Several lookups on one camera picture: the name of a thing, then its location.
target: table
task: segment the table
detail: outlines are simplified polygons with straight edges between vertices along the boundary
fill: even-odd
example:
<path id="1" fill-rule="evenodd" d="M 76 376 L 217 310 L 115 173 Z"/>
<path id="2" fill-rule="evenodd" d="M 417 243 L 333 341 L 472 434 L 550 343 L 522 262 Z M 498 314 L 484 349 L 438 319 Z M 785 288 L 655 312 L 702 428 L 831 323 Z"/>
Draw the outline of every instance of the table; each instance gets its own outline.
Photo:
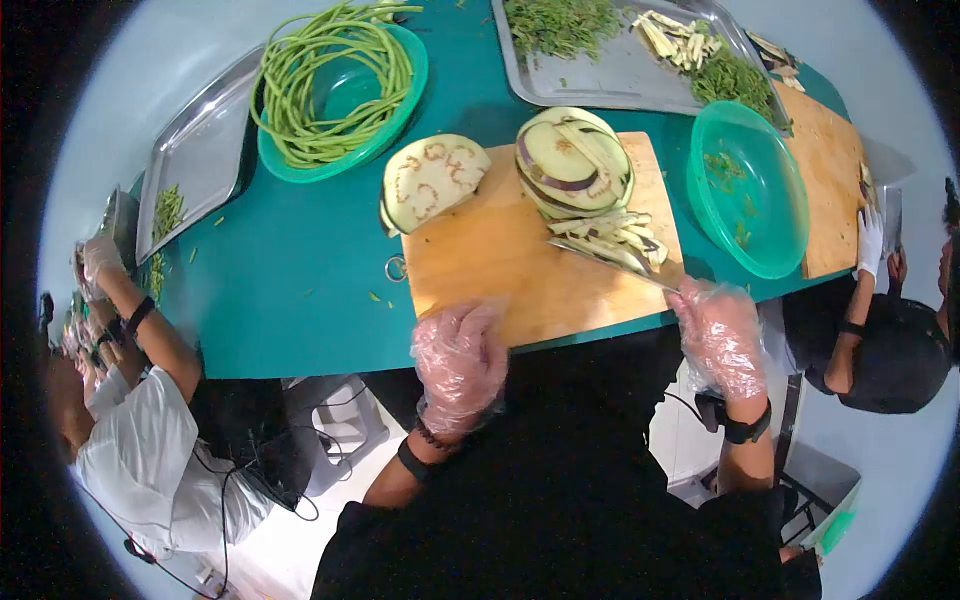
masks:
<path id="1" fill-rule="evenodd" d="M 420 35 L 430 58 L 426 90 L 395 148 L 438 132 L 465 135 L 484 147 L 513 143 L 537 108 L 507 83 L 489 3 L 417 1 L 425 10 L 404 24 Z M 849 120 L 836 90 L 801 65 L 807 94 Z M 650 136 L 684 251 L 686 271 L 728 281 L 757 301 L 819 283 L 800 269 L 759 279 L 714 246 L 699 229 L 686 195 L 691 117 L 596 110 L 618 132 Z M 297 185 L 257 165 L 248 191 L 170 244 L 161 308 L 196 335 L 211 378 L 269 378 L 369 372 L 413 365 L 416 322 L 408 285 L 384 275 L 401 251 L 377 219 L 378 187 L 392 152 L 330 180 Z M 214 223 L 224 218 L 219 226 Z M 197 249 L 193 263 L 188 259 Z M 374 301 L 371 293 L 380 298 Z M 530 347 L 550 348 L 672 324 L 672 312 L 651 315 Z"/>

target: tile floor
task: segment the tile floor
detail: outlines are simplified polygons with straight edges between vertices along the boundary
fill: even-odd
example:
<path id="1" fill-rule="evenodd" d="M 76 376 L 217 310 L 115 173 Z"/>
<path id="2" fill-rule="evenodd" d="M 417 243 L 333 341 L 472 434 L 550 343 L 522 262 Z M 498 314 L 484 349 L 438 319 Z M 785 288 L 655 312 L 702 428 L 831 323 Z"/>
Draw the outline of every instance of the tile floor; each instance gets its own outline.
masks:
<path id="1" fill-rule="evenodd" d="M 771 429 L 779 434 L 786 391 L 786 377 L 768 369 L 770 400 L 773 405 Z M 668 392 L 682 397 L 693 406 L 693 393 L 686 382 L 686 364 L 681 365 L 678 382 Z M 335 404 L 349 399 L 349 390 L 341 390 L 327 403 Z M 349 417 L 348 406 L 331 415 L 336 420 Z M 400 441 L 406 435 L 393 417 L 380 408 L 384 423 L 390 429 L 390 438 L 375 448 L 363 461 L 353 467 L 352 475 L 334 484 L 324 494 L 310 498 L 316 512 L 307 501 L 298 506 L 305 518 L 317 515 L 311 522 L 284 511 L 274 509 L 266 520 L 243 543 L 228 551 L 229 580 L 244 600 L 301 600 L 309 598 L 317 564 L 326 543 L 336 531 L 337 517 L 350 500 L 363 498 L 367 488 L 384 465 L 394 456 Z M 667 474 L 671 491 L 683 494 L 684 482 L 710 470 L 716 463 L 723 442 L 722 433 L 709 433 L 676 398 L 668 397 L 657 407 L 650 426 L 651 451 Z M 223 571 L 224 557 L 219 552 L 204 556 L 204 561 Z"/>

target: teal bowl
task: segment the teal bowl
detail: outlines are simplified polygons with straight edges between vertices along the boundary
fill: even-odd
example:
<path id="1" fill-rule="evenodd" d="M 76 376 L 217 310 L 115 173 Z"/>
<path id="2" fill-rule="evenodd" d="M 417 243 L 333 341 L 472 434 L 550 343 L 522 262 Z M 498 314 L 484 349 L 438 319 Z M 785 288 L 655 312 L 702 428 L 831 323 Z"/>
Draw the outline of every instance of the teal bowl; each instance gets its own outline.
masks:
<path id="1" fill-rule="evenodd" d="M 810 235 L 804 180 L 780 135 L 753 110 L 723 101 L 697 115 L 686 183 L 704 233 L 747 271 L 779 279 L 803 260 Z"/>
<path id="2" fill-rule="evenodd" d="M 410 58 L 410 65 L 413 67 L 410 91 L 407 92 L 390 120 L 353 152 L 312 169 L 297 169 L 289 166 L 270 134 L 261 129 L 256 134 L 256 148 L 268 171 L 292 183 L 325 180 L 377 158 L 400 136 L 403 126 L 406 125 L 417 102 L 420 101 L 423 88 L 426 87 L 428 65 L 426 48 L 416 34 L 402 27 L 391 24 L 382 24 L 377 27 L 382 27 L 393 34 L 406 51 L 407 57 Z M 373 71 L 362 62 L 340 57 L 324 63 L 317 69 L 314 73 L 313 93 L 314 109 L 321 115 L 322 120 L 342 119 L 357 106 L 379 98 L 380 84 Z M 265 112 L 260 113 L 260 119 L 267 123 Z"/>

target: cutting board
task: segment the cutting board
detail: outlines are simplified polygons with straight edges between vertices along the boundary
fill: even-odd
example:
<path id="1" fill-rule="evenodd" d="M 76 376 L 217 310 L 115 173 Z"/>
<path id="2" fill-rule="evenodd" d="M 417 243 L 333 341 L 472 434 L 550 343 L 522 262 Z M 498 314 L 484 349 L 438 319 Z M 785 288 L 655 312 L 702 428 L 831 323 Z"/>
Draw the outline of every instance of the cutting board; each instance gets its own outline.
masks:
<path id="1" fill-rule="evenodd" d="M 774 82 L 793 139 L 786 140 L 804 178 L 810 208 L 810 238 L 804 277 L 830 275 L 856 264 L 856 212 L 866 201 L 860 192 L 863 143 L 846 119 L 806 94 Z"/>
<path id="2" fill-rule="evenodd" d="M 619 136 L 636 177 L 629 209 L 653 217 L 646 227 L 668 249 L 660 279 L 676 287 L 683 256 L 650 138 Z M 660 288 L 547 244 L 544 221 L 520 190 L 514 145 L 487 152 L 492 166 L 477 197 L 402 238 L 417 316 L 474 299 L 504 300 L 500 335 L 514 347 L 666 310 Z"/>

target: metal ring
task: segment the metal ring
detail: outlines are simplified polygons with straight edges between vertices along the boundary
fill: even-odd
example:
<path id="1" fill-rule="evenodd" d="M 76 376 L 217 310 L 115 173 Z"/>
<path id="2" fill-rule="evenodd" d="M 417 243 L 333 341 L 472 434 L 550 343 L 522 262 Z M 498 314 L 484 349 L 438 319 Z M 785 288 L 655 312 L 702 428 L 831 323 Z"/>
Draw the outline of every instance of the metal ring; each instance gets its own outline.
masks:
<path id="1" fill-rule="evenodd" d="M 396 270 L 400 273 L 400 277 L 397 278 L 390 272 L 390 265 L 396 263 Z M 393 283 L 400 283 L 407 278 L 407 261 L 403 258 L 403 254 L 394 254 L 387 259 L 387 264 L 383 266 L 383 272 L 387 275 L 387 278 Z"/>

